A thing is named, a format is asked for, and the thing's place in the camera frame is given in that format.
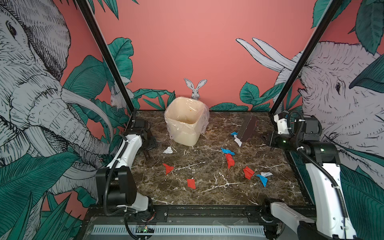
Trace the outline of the dark brown hand brush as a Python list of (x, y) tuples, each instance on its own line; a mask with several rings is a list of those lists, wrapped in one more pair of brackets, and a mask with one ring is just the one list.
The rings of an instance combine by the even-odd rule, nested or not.
[(244, 122), (240, 127), (237, 138), (240, 139), (242, 143), (246, 143), (250, 142), (253, 137), (258, 137), (261, 139), (261, 134), (263, 133), (259, 131), (258, 118), (252, 115), (245, 118)]

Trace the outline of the dark brown dustpan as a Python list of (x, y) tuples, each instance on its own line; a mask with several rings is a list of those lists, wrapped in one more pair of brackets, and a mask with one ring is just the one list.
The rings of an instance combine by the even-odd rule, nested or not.
[(144, 153), (144, 156), (145, 156), (145, 159), (146, 160), (149, 160), (151, 158), (150, 154), (149, 154), (149, 150), (147, 149), (144, 149), (143, 150), (143, 153)]

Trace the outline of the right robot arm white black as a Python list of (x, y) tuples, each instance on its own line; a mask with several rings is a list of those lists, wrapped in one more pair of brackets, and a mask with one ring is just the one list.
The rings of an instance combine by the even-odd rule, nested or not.
[(321, 142), (322, 125), (315, 116), (297, 111), (274, 116), (277, 131), (266, 134), (266, 144), (297, 153), (306, 161), (316, 204), (316, 219), (298, 213), (280, 200), (266, 199), (264, 221), (280, 220), (300, 240), (357, 240), (341, 185), (341, 161), (334, 144)]

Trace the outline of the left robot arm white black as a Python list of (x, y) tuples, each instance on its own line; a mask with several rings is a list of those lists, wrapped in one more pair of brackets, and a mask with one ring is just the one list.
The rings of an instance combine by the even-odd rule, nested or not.
[(143, 119), (130, 120), (121, 135), (122, 143), (107, 167), (97, 170), (99, 204), (106, 216), (118, 213), (138, 214), (143, 222), (151, 221), (156, 212), (150, 197), (138, 192), (132, 166), (138, 153), (150, 158), (149, 150), (157, 146), (151, 125)]

